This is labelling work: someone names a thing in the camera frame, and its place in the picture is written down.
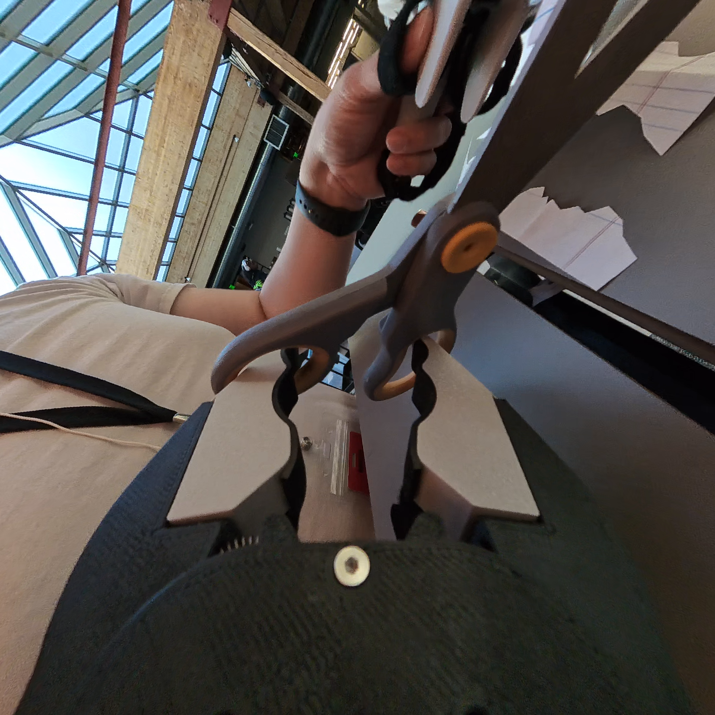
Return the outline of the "person's left forearm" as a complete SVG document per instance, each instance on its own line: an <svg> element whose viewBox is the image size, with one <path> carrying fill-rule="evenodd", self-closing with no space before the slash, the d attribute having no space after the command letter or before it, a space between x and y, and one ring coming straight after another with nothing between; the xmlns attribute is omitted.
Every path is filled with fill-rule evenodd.
<svg viewBox="0 0 715 715"><path fill-rule="evenodd" d="M337 237L293 215L287 239L260 291L188 287L171 315L210 323L240 335L260 323L343 287L356 233Z"/></svg>

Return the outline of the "wooden ceiling beam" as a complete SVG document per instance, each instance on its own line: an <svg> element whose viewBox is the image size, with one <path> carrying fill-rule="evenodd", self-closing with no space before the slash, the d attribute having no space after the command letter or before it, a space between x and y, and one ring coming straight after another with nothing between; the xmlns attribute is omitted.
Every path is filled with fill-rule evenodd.
<svg viewBox="0 0 715 715"><path fill-rule="evenodd" d="M329 86L259 31L231 1L175 1L115 271L153 280L192 160L226 33L245 41L316 99Z"/></svg>

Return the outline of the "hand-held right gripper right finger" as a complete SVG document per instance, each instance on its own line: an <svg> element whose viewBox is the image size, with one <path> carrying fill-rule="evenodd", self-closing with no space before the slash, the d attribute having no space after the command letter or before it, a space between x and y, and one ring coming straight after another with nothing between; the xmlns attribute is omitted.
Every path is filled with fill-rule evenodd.
<svg viewBox="0 0 715 715"><path fill-rule="evenodd" d="M459 541L483 518L540 519L490 390L429 337L414 345L412 367L418 417L391 507L396 538L405 539L424 513L439 517L447 537Z"/></svg>

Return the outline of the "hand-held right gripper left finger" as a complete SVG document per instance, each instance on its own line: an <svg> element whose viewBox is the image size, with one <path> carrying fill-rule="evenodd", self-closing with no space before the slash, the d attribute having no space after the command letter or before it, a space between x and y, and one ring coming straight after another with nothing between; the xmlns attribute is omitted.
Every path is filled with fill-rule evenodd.
<svg viewBox="0 0 715 715"><path fill-rule="evenodd" d="M286 515L298 527L306 475L290 412L302 362L296 349L267 353L216 395L166 515L169 525L262 528L268 517Z"/></svg>

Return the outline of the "scattered lined paper scraps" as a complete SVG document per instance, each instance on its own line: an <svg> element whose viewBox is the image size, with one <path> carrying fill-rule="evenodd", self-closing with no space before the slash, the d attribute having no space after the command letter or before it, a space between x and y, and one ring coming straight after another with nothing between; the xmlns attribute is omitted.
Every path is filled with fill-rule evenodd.
<svg viewBox="0 0 715 715"><path fill-rule="evenodd" d="M468 129L460 180L500 108ZM686 301L714 299L713 1L697 2L500 219L513 254L693 325Z"/></svg>

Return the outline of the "clear badge holder red card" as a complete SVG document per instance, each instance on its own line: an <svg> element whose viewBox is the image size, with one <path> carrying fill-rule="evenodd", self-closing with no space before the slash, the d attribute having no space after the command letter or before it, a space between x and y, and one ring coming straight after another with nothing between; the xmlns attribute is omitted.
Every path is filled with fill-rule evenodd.
<svg viewBox="0 0 715 715"><path fill-rule="evenodd" d="M307 474L337 497L347 492L370 496L359 424L346 417L327 416L301 437Z"/></svg>

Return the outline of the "black wrist watch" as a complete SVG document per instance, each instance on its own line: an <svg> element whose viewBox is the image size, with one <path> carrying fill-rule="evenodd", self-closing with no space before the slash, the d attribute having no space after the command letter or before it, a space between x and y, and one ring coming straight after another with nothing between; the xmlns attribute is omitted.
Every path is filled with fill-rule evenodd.
<svg viewBox="0 0 715 715"><path fill-rule="evenodd" d="M345 237L360 230L371 209L367 201L360 210L331 207L313 197L298 180L295 192L296 208L318 229L335 237Z"/></svg>

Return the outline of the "grey orange scissors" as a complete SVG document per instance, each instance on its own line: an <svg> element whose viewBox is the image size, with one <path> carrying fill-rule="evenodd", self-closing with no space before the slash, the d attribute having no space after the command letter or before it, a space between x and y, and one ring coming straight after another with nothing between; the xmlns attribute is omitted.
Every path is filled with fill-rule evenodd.
<svg viewBox="0 0 715 715"><path fill-rule="evenodd" d="M380 349L363 390L387 400L411 389L415 376L392 377L407 350L438 333L456 336L455 305L478 264L496 246L498 215L532 176L690 13L697 1L637 1L619 16L617 1L562 1L502 99L476 163L453 197L436 204L377 273L272 318L235 338L214 365L218 394L267 353L306 347L294 374L302 393L322 380L345 340L370 317L380 323Z"/></svg>

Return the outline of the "glass skylight roof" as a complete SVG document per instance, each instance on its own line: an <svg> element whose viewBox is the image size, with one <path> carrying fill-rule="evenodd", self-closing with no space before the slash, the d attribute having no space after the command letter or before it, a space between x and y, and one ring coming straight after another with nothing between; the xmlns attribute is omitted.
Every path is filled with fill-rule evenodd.
<svg viewBox="0 0 715 715"><path fill-rule="evenodd" d="M87 273L112 273L172 1L131 1ZM1 293L76 274L117 1L1 2Z"/></svg>

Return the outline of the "person's left hand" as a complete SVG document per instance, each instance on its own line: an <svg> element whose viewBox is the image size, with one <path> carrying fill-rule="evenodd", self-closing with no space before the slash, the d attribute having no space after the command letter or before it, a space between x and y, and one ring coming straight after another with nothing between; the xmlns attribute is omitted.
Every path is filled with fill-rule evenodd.
<svg viewBox="0 0 715 715"><path fill-rule="evenodd" d="M452 132L437 114L398 122L402 97L380 84L380 52L351 65L338 79L310 130L299 181L331 207L360 210L385 195L378 167L412 179L426 176Z"/></svg>

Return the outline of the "red steel pipe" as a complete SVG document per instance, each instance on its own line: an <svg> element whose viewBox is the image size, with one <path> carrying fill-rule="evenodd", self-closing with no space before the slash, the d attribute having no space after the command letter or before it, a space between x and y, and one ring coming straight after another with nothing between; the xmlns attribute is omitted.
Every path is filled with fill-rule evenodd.
<svg viewBox="0 0 715 715"><path fill-rule="evenodd" d="M112 49L109 58L109 73L107 75L107 80L105 83L104 97L102 103L102 117L100 121L100 130L97 139L96 154L94 158L92 186L86 209L82 245L79 253L78 266L76 269L76 274L78 276L85 275L88 267L92 236L94 235L96 212L99 206L104 167L106 164L109 136L111 133L112 117L114 112L114 106L117 101L117 93L120 84L124 45L127 40L130 17L131 2L118 1L116 23L112 36Z"/></svg>

